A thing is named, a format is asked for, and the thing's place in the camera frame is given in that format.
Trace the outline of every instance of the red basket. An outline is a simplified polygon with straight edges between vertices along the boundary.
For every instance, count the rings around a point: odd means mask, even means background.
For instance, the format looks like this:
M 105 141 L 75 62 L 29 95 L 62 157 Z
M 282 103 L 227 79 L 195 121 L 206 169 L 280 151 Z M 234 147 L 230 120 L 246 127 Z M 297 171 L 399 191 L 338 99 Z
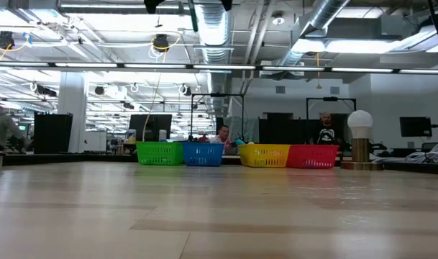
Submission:
M 292 145 L 289 149 L 287 167 L 329 169 L 335 166 L 339 146 Z

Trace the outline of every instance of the blue basket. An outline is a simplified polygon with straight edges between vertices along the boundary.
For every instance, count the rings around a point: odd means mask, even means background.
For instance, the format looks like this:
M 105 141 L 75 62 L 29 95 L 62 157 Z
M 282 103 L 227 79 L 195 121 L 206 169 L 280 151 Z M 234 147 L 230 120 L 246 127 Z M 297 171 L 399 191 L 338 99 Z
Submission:
M 193 143 L 183 144 L 183 161 L 189 166 L 220 166 L 224 144 Z

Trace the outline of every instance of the wooden floor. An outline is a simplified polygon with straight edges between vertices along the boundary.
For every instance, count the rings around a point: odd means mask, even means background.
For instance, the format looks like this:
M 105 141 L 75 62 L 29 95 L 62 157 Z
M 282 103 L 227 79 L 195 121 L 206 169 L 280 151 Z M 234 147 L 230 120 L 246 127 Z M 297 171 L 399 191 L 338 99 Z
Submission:
M 0 170 L 0 258 L 438 258 L 438 176 L 61 163 Z

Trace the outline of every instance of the yellow basket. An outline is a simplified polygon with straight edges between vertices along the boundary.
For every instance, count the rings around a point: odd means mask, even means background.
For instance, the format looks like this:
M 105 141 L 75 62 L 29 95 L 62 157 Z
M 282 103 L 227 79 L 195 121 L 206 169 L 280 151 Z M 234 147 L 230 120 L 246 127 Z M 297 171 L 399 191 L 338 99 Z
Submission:
M 286 166 L 290 145 L 240 145 L 241 164 L 250 167 L 281 168 Z

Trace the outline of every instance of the plastic basket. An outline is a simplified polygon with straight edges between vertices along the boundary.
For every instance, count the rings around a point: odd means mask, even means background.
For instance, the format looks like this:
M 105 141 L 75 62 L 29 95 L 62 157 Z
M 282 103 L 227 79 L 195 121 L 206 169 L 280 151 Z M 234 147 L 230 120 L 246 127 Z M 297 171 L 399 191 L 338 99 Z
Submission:
M 179 165 L 183 162 L 182 143 L 136 142 L 141 165 Z
M 286 166 L 290 145 L 240 145 L 241 164 L 250 167 L 281 168 Z
M 224 144 L 188 142 L 183 144 L 183 159 L 189 166 L 220 166 Z
M 335 166 L 339 146 L 292 145 L 289 150 L 288 167 L 329 169 Z

